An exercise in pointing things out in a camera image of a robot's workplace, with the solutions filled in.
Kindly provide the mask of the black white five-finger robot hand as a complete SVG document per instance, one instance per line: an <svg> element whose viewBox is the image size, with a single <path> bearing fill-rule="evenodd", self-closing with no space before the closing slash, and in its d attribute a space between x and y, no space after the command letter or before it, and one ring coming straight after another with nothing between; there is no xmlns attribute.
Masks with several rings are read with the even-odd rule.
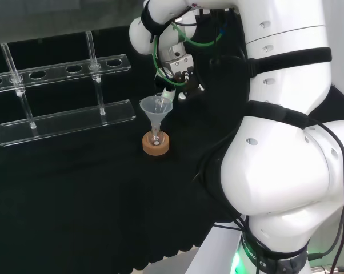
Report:
<svg viewBox="0 0 344 274"><path fill-rule="evenodd" d="M197 68L194 66L193 56L185 54L179 58L162 62L164 71L160 72L171 82L183 83L182 86L174 86L159 74L155 75L155 87L157 94L173 101L177 98L184 102L200 96L205 91L205 85Z"/></svg>

